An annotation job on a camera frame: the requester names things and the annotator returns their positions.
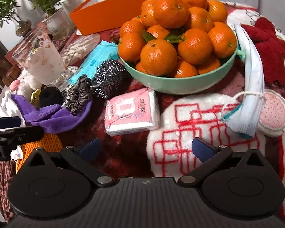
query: bowl handle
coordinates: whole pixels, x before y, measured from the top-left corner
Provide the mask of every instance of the bowl handle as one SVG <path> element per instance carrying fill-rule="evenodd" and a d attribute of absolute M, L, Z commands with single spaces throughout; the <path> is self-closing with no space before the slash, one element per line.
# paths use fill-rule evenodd
<path fill-rule="evenodd" d="M 237 49 L 236 54 L 240 57 L 242 62 L 245 62 L 245 59 L 246 59 L 246 51 L 245 50 Z"/>

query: frosted cup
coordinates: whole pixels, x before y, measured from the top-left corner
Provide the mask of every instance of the frosted cup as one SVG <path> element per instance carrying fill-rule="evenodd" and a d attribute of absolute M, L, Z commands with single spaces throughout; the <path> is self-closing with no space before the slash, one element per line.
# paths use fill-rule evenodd
<path fill-rule="evenodd" d="M 26 36 L 12 56 L 42 84 L 60 91 L 68 86 L 71 73 L 43 27 Z"/>

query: pink pom pom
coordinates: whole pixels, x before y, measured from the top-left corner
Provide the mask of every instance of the pink pom pom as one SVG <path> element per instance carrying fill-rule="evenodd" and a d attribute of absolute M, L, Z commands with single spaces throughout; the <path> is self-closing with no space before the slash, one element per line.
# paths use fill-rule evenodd
<path fill-rule="evenodd" d="M 11 83 L 10 89 L 11 91 L 16 91 L 19 88 L 20 80 L 15 80 Z"/>

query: purple plush fabric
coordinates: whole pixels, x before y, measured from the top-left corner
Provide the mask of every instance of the purple plush fabric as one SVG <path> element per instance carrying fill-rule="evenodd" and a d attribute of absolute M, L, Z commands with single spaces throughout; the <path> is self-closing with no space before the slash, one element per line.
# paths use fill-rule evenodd
<path fill-rule="evenodd" d="M 26 122 L 41 126 L 48 134 L 59 134 L 75 128 L 87 116 L 92 105 L 89 102 L 80 114 L 73 116 L 58 104 L 36 110 L 22 95 L 12 94 L 11 99 L 17 104 Z"/>

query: gray ridged panel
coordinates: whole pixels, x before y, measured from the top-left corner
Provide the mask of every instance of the gray ridged panel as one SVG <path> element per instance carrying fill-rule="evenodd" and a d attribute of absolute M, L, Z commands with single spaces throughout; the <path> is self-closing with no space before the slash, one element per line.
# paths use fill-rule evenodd
<path fill-rule="evenodd" d="M 222 216 L 204 204 L 195 189 L 182 188 L 173 178 L 121 178 L 114 187 L 98 189 L 74 215 L 48 221 L 18 216 L 7 227 L 285 228 L 285 223 L 276 216 L 253 221 Z"/>

